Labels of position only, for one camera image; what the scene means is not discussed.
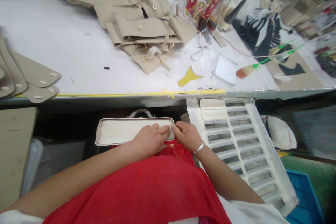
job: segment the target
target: blue crate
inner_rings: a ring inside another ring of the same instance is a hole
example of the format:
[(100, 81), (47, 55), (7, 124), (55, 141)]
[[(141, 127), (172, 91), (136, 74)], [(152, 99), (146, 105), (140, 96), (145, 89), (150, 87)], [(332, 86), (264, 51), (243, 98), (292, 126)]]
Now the blue crate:
[(299, 198), (299, 205), (287, 216), (291, 224), (323, 224), (324, 215), (315, 195), (309, 176), (294, 170), (286, 169), (289, 179)]

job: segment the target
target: red cloth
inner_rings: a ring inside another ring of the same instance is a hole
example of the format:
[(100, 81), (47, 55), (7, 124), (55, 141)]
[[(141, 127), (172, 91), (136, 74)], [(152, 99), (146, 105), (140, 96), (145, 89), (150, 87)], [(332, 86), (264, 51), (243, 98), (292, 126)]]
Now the red cloth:
[(43, 223), (168, 223), (193, 217), (230, 224), (205, 172), (176, 139), (156, 156), (89, 187)]

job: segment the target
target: bangle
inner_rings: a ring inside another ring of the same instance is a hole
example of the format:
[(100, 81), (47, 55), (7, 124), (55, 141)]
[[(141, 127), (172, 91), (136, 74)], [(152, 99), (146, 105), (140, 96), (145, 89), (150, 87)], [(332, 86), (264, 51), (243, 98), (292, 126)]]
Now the bangle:
[(195, 150), (194, 153), (195, 153), (195, 154), (198, 154), (198, 153), (203, 149), (204, 145), (205, 145), (205, 142), (202, 141), (201, 146), (200, 146), (197, 150)]

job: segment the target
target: white tray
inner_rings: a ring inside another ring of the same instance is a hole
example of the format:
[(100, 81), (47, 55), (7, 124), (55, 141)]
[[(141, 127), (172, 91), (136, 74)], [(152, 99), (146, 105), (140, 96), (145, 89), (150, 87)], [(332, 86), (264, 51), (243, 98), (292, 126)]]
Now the white tray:
[(187, 99), (187, 110), (205, 144), (266, 203), (285, 217), (298, 205), (253, 99)]
[[(98, 146), (117, 145), (131, 141), (146, 125), (157, 123), (159, 127), (174, 125), (174, 120), (169, 117), (161, 118), (103, 118), (99, 121), (96, 131)], [(167, 141), (173, 140), (175, 134), (170, 131)]]

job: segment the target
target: person's left hand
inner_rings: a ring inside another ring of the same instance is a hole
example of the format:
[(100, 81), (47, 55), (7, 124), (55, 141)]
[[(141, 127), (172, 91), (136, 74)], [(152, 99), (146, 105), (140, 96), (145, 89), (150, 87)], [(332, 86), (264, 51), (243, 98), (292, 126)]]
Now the person's left hand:
[(159, 128), (158, 124), (143, 127), (135, 138), (130, 141), (131, 149), (140, 161), (155, 155), (166, 148), (164, 142), (170, 135), (169, 125)]

